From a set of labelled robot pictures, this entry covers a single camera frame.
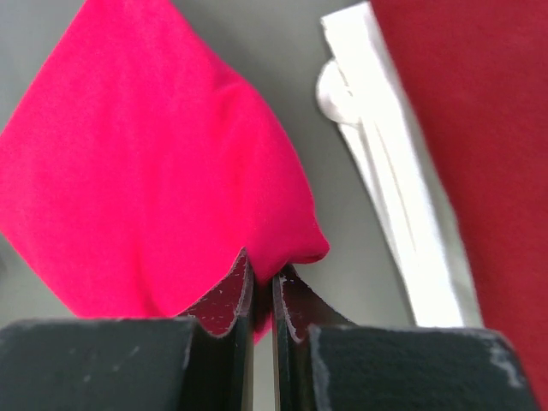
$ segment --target cloth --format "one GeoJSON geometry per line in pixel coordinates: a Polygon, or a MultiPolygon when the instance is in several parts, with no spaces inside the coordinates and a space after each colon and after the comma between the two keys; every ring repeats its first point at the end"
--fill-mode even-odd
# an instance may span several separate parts
{"type": "Polygon", "coordinates": [[[358,166],[402,275],[414,321],[481,327],[453,211],[424,145],[370,3],[322,19],[334,59],[318,101],[358,166]]]}
{"type": "Polygon", "coordinates": [[[77,315],[174,316],[328,244],[294,148],[168,0],[87,0],[0,137],[0,230],[77,315]]]}
{"type": "Polygon", "coordinates": [[[485,325],[548,409],[548,3],[372,0],[455,207],[485,325]]]}

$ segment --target fabric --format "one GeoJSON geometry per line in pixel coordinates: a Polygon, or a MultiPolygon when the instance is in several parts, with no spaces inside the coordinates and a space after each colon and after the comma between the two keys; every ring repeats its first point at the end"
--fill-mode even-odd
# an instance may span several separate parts
{"type": "Polygon", "coordinates": [[[0,230],[81,317],[174,316],[245,247],[328,251],[265,102],[167,0],[88,0],[0,137],[0,230]]]}
{"type": "Polygon", "coordinates": [[[318,101],[358,166],[423,327],[483,325],[453,211],[370,3],[322,19],[333,61],[318,101]]]}
{"type": "Polygon", "coordinates": [[[373,0],[458,216],[485,324],[548,409],[548,3],[373,0]]]}

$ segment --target gray table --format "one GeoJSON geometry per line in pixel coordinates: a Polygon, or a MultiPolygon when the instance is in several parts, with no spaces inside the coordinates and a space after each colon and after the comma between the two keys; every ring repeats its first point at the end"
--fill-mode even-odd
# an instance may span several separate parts
{"type": "MultiPolygon", "coordinates": [[[[0,2],[0,128],[70,23],[81,0],[0,2]]],[[[407,301],[372,204],[314,86],[329,58],[319,18],[353,0],[175,0],[198,34],[263,94],[293,141],[331,242],[301,275],[331,305],[369,325],[408,325],[407,301]]],[[[70,315],[0,239],[0,326],[70,315]]],[[[271,340],[259,344],[255,409],[274,408],[271,340]]]]}

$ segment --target pink cloth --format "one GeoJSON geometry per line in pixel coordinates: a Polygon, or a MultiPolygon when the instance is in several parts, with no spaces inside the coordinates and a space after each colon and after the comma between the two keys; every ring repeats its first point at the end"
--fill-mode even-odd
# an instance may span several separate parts
{"type": "Polygon", "coordinates": [[[0,230],[86,318],[328,251],[276,118],[167,0],[87,0],[0,137],[0,230]]]}

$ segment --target dark red surface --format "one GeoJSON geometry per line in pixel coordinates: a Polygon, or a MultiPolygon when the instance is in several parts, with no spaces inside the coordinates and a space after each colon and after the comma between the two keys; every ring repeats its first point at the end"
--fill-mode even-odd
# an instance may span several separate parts
{"type": "Polygon", "coordinates": [[[548,409],[548,3],[373,0],[488,327],[548,409]]]}
{"type": "Polygon", "coordinates": [[[87,0],[0,137],[0,231],[82,317],[175,316],[328,250],[277,119],[168,0],[87,0]]]}

